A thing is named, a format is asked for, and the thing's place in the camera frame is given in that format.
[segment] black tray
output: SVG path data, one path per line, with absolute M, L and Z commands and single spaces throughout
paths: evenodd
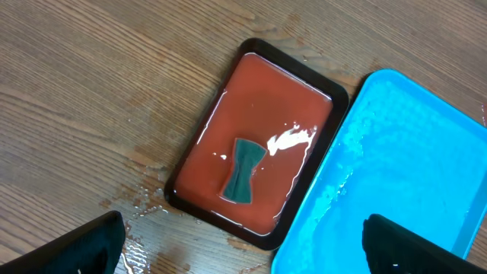
M 275 226 L 274 230 L 266 236 L 259 236 L 258 234 L 254 234 L 253 232 L 239 227 L 231 221 L 219 217 L 214 213 L 207 212 L 206 210 L 201 209 L 196 205 L 193 205 L 191 202 L 181 199 L 174 192 L 174 183 L 176 182 L 181 167 L 184 165 L 184 162 L 186 161 L 186 158 L 188 157 L 191 150 L 193 149 L 193 146 L 198 141 L 198 138 L 201 135 L 206 122 L 210 118 L 213 109 L 216 107 L 218 99 L 223 94 L 224 88 L 226 87 L 228 81 L 234 73 L 238 62 L 246 53 L 255 53 L 270 61 L 271 63 L 281 67 L 285 71 L 306 82 L 313 88 L 316 88 L 317 90 L 331 97 L 333 103 L 332 111 L 323 127 L 323 130 L 318 136 L 317 143 L 315 144 L 314 149 L 310 154 L 310 157 L 308 158 L 306 164 L 303 166 L 301 175 L 299 176 L 299 179 L 294 186 L 294 189 L 291 192 L 291 195 L 286 202 L 285 207 L 282 210 L 282 214 L 277 225 Z M 347 95 L 345 89 L 339 84 L 329 80 L 328 78 L 315 72 L 311 68 L 308 68 L 307 66 L 301 64 L 299 61 L 293 59 L 289 55 L 283 53 L 281 50 L 275 48 L 274 46 L 261 39 L 251 38 L 245 40 L 240 45 L 237 51 L 237 55 L 231 63 L 231 67 L 228 69 L 228 72 L 224 77 L 223 82 L 220 84 L 220 87 L 218 88 L 218 93 L 215 95 L 213 101 L 210 103 L 205 114 L 199 121 L 198 127 L 188 147 L 184 151 L 183 156 L 174 168 L 173 173 L 169 177 L 169 180 L 166 182 L 166 186 L 164 188 L 164 196 L 166 197 L 166 200 L 169 202 L 169 204 L 177 209 L 181 209 L 184 212 L 187 212 L 203 221 L 206 221 L 211 225 L 223 229 L 226 232 L 231 233 L 263 250 L 274 250 L 281 245 L 286 234 L 288 233 L 288 230 L 291 227 L 291 223 L 299 210 L 301 202 L 306 195 L 308 187 L 310 186 L 311 181 L 314 178 L 317 168 L 320 166 L 320 163 L 323 160 L 323 157 L 325 156 L 329 145 L 335 137 L 335 134 L 338 131 L 338 128 L 340 127 L 342 119 L 344 118 L 348 108 L 349 96 Z

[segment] blue plastic bin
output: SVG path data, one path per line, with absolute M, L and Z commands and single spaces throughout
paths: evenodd
M 465 258 L 486 205 L 487 129 L 381 70 L 350 109 L 272 273 L 370 273 L 361 233 L 372 213 Z

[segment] submerged green fabric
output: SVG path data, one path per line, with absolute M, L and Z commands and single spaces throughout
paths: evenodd
M 256 165 L 264 158 L 267 150 L 246 139 L 237 139 L 234 147 L 233 172 L 224 189 L 223 197 L 233 202 L 251 203 L 250 178 Z

